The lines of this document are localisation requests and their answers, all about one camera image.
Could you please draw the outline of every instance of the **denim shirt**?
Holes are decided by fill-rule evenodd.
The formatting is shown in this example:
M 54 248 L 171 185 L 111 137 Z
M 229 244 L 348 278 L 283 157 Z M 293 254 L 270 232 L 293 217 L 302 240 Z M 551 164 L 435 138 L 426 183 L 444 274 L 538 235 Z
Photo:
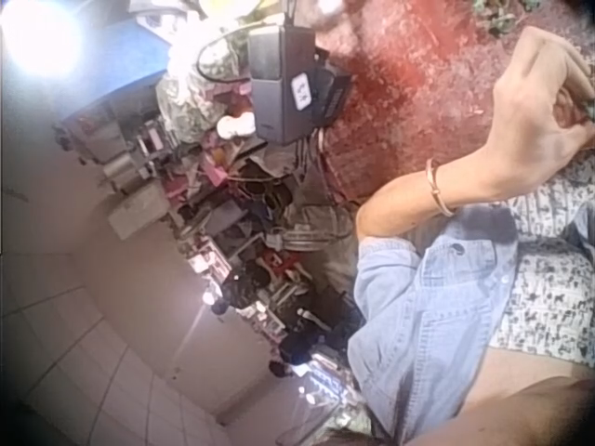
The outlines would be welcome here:
M 460 209 L 421 256 L 404 239 L 360 245 L 355 299 L 366 324 L 350 366 L 399 444 L 458 412 L 508 303 L 517 265 L 510 211 Z

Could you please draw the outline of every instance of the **shirt sleeve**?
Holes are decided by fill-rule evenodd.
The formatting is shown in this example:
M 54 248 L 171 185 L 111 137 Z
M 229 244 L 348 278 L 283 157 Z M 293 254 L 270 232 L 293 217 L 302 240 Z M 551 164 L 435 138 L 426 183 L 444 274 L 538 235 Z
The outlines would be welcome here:
M 354 297 L 368 321 L 411 286 L 419 263 L 407 240 L 369 237 L 360 243 Z

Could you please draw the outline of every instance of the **wrist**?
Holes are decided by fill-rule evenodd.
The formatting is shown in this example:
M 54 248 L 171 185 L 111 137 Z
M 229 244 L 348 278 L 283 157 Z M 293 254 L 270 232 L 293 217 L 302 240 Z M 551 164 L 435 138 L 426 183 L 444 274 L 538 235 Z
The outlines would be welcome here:
M 438 168 L 436 183 L 450 209 L 501 200 L 482 149 Z

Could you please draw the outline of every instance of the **gold bangle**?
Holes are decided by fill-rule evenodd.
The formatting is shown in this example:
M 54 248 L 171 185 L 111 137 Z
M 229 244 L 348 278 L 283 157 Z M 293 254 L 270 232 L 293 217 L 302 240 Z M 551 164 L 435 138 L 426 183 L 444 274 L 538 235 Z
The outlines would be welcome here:
M 431 196 L 434 197 L 434 202 L 436 202 L 436 205 L 438 206 L 438 209 L 440 209 L 440 212 L 442 212 L 445 216 L 451 217 L 454 216 L 455 213 L 448 208 L 448 206 L 443 200 L 442 195 L 440 194 L 440 189 L 438 189 L 438 186 L 436 185 L 437 169 L 438 165 L 434 166 L 434 159 L 429 158 L 426 161 L 426 178 L 428 179 L 428 182 L 431 187 Z

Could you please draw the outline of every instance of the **red floor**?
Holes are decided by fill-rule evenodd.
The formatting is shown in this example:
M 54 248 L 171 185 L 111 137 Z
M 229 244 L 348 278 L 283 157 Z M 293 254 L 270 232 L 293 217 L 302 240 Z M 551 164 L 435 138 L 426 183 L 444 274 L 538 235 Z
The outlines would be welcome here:
M 471 0 L 344 0 L 345 12 L 331 19 L 313 12 L 315 3 L 298 2 L 297 23 L 313 26 L 318 45 L 354 75 L 346 110 L 324 145 L 350 199 L 423 168 L 431 156 L 446 161 L 483 144 L 492 86 L 523 25 L 563 35 L 585 54 L 595 48 L 587 18 L 560 0 L 544 0 L 500 39 L 478 27 Z

